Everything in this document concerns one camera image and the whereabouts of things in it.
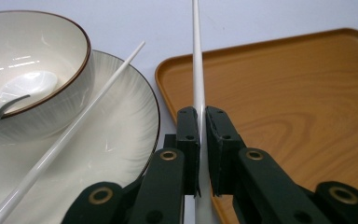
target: table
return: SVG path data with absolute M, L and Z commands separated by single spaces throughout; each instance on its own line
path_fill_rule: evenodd
M 158 148 L 175 127 L 155 82 L 164 60 L 192 52 L 191 1 L 3 1 L 1 10 L 29 9 L 69 18 L 89 35 L 92 48 L 125 59 L 144 40 L 131 63 L 149 81 L 161 113 Z M 337 28 L 358 30 L 358 1 L 203 1 L 200 0 L 203 50 L 221 49 Z M 186 197 L 185 223 L 194 223 L 194 200 Z

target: white chopstick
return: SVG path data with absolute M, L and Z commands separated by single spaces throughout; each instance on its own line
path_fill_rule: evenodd
M 215 223 L 211 200 L 208 168 L 208 148 L 205 125 L 205 90 L 200 43 L 199 1 L 193 0 L 193 106 L 197 110 L 200 130 L 200 191 L 196 198 L 196 223 Z
M 37 178 L 41 176 L 48 167 L 52 164 L 55 158 L 60 154 L 62 149 L 75 135 L 83 121 L 90 114 L 92 108 L 103 98 L 118 76 L 127 68 L 132 59 L 138 54 L 141 48 L 144 46 L 143 41 L 141 45 L 130 55 L 130 57 L 124 61 L 124 63 L 118 68 L 118 70 L 109 78 L 107 83 L 98 92 L 98 94 L 90 101 L 89 105 L 81 112 L 79 116 L 66 128 L 61 134 L 58 140 L 50 147 L 50 149 L 43 155 L 43 157 L 37 162 L 37 164 L 30 170 L 30 172 L 22 179 L 20 184 L 13 189 L 13 191 L 5 198 L 0 204 L 0 223 L 4 222 L 10 215 L 13 209 L 21 201 L 28 190 L 34 185 Z

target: black object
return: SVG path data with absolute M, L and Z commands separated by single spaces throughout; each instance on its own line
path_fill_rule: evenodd
M 324 182 L 310 192 L 267 152 L 248 148 L 225 111 L 207 107 L 206 125 L 213 194 L 233 195 L 240 223 L 358 224 L 357 189 Z M 200 191 L 198 136 L 194 108 L 180 110 L 177 134 L 165 136 L 143 177 L 124 189 L 107 182 L 90 186 L 62 223 L 183 223 L 184 195 Z

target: wood grain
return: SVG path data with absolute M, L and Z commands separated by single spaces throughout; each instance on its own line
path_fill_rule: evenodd
M 204 53 L 207 105 L 225 110 L 248 147 L 266 150 L 310 190 L 358 188 L 358 32 L 337 30 Z M 156 81 L 176 120 L 192 105 L 191 55 L 163 62 Z M 231 197 L 213 199 L 235 223 Z

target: white plate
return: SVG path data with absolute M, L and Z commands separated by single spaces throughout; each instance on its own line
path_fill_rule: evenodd
M 122 61 L 93 52 L 94 93 Z M 124 187 L 144 170 L 159 132 L 158 102 L 146 79 L 129 67 L 93 109 L 62 154 L 39 178 L 6 223 L 60 223 L 86 187 L 101 181 Z M 58 137 L 0 145 L 0 202 Z

